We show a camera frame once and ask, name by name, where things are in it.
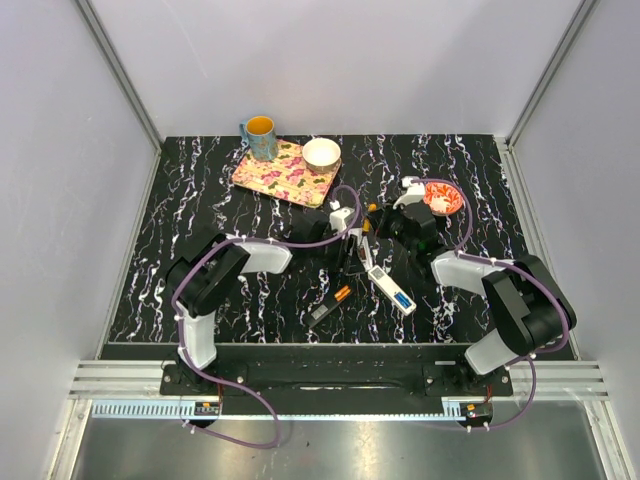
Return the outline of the white remote dark batteries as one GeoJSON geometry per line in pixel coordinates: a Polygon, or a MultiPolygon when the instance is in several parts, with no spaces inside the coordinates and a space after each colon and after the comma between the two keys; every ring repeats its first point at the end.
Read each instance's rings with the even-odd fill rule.
{"type": "Polygon", "coordinates": [[[367,233],[362,228],[354,228],[349,231],[350,238],[355,241],[354,253],[360,261],[365,272],[369,272],[373,267],[373,259],[367,233]]]}

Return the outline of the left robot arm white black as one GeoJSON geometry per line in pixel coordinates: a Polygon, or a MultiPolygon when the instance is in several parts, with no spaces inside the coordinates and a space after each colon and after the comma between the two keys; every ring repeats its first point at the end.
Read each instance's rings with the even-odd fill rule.
{"type": "Polygon", "coordinates": [[[195,395],[213,390],[217,373],[215,313],[228,298],[239,276],[279,275],[296,254],[318,256],[336,264],[346,252],[348,235],[356,230],[359,213],[340,207],[324,215],[302,216],[283,240],[237,237],[213,227],[187,241],[165,274],[166,288],[180,324],[178,353],[188,365],[182,384],[195,395]]]}

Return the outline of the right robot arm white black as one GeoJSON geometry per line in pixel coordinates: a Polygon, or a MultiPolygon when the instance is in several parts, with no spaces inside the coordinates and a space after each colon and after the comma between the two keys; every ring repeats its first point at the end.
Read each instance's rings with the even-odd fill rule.
{"type": "Polygon", "coordinates": [[[465,365],[454,373],[463,394],[480,394],[500,367],[568,342],[576,314],[540,258],[492,259],[449,248],[441,243],[443,222],[423,202],[371,206],[366,218],[376,237],[404,247],[424,280],[487,300],[494,329],[465,351],[465,365]]]}

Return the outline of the black remote orange batteries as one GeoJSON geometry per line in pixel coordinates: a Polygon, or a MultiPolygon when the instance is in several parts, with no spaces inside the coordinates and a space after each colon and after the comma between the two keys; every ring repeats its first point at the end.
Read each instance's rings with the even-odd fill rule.
{"type": "Polygon", "coordinates": [[[309,328],[313,328],[318,325],[321,321],[323,321],[330,313],[336,310],[347,298],[345,298],[342,302],[338,302],[334,297],[335,293],[331,294],[326,300],[324,300],[320,305],[318,305],[315,309],[311,310],[307,313],[305,317],[305,324],[309,328]]]}

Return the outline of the white remote blue batteries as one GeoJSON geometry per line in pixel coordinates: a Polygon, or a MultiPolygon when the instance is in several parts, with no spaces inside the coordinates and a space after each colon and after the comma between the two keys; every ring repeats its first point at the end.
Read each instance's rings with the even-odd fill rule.
{"type": "Polygon", "coordinates": [[[402,290],[399,285],[379,266],[374,266],[367,272],[369,279],[377,286],[377,288],[391,301],[396,309],[404,316],[408,316],[416,310],[415,302],[402,290]],[[403,293],[412,303],[409,309],[405,309],[394,298],[397,292],[403,293]]]}

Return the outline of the left orange battery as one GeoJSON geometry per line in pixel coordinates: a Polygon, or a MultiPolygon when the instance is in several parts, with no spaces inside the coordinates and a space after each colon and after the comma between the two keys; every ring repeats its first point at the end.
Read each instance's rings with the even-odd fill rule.
{"type": "Polygon", "coordinates": [[[341,288],[338,292],[335,293],[334,297],[336,298],[337,301],[340,301],[342,298],[344,298],[350,291],[350,288],[345,285],[343,288],[341,288]]]}

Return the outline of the orange battery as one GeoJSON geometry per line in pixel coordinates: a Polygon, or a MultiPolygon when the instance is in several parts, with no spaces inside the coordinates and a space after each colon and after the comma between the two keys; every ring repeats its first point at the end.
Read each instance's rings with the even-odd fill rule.
{"type": "Polygon", "coordinates": [[[351,294],[351,289],[348,286],[345,286],[342,290],[340,290],[336,294],[336,300],[338,302],[342,302],[345,298],[347,298],[351,294]]]}
{"type": "Polygon", "coordinates": [[[345,285],[343,288],[341,288],[338,292],[335,293],[334,297],[336,298],[337,301],[340,301],[342,298],[344,298],[350,291],[350,288],[345,285]]]}

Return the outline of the right orange battery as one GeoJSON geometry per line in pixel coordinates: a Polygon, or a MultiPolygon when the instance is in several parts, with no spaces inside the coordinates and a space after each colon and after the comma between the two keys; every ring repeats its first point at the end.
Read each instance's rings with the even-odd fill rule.
{"type": "Polygon", "coordinates": [[[345,298],[347,298],[351,294],[351,289],[348,286],[345,286],[342,290],[340,290],[336,294],[336,300],[338,302],[342,302],[345,298]]]}

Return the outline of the red patterned small dish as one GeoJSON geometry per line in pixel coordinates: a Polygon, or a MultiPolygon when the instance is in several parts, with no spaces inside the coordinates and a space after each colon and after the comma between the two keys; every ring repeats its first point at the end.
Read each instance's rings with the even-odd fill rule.
{"type": "Polygon", "coordinates": [[[455,186],[436,181],[425,185],[424,203],[440,216],[455,214],[465,205],[461,192],[455,186]]]}

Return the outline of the blue battery pair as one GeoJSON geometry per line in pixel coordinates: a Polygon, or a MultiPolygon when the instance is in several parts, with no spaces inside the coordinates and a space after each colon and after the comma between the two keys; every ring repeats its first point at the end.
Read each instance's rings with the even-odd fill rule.
{"type": "Polygon", "coordinates": [[[397,292],[394,298],[401,304],[405,309],[409,309],[412,305],[411,301],[401,292],[397,292]]]}

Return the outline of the pink floral tray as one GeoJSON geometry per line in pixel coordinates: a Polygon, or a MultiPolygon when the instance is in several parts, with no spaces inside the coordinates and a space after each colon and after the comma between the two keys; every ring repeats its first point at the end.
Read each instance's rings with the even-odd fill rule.
{"type": "Polygon", "coordinates": [[[249,151],[232,174],[232,183],[299,206],[320,207],[340,169],[341,160],[328,173],[312,172],[303,160],[303,146],[279,140],[278,155],[269,162],[256,160],[249,151]]]}

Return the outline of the white ceramic bowl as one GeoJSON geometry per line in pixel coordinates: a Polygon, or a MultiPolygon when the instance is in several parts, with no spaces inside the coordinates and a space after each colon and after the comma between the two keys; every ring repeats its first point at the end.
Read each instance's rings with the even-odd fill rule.
{"type": "Polygon", "coordinates": [[[341,148],[331,139],[314,138],[304,144],[302,157],[312,172],[324,174],[338,166],[341,160],[341,148]]]}

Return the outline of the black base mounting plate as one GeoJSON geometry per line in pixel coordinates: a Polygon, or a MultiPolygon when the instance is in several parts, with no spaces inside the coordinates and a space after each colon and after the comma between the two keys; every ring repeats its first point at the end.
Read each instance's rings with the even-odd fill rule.
{"type": "Polygon", "coordinates": [[[445,398],[506,398],[508,372],[478,377],[454,344],[223,344],[206,373],[246,386],[279,416],[441,414],[445,398]]]}

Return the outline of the blue floral mug orange inside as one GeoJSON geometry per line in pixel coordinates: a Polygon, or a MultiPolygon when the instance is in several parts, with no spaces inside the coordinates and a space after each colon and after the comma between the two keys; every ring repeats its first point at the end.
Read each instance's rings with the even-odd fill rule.
{"type": "Polygon", "coordinates": [[[239,131],[256,160],[269,162],[277,157],[278,139],[275,123],[270,117],[255,116],[243,121],[239,124],[239,131]]]}

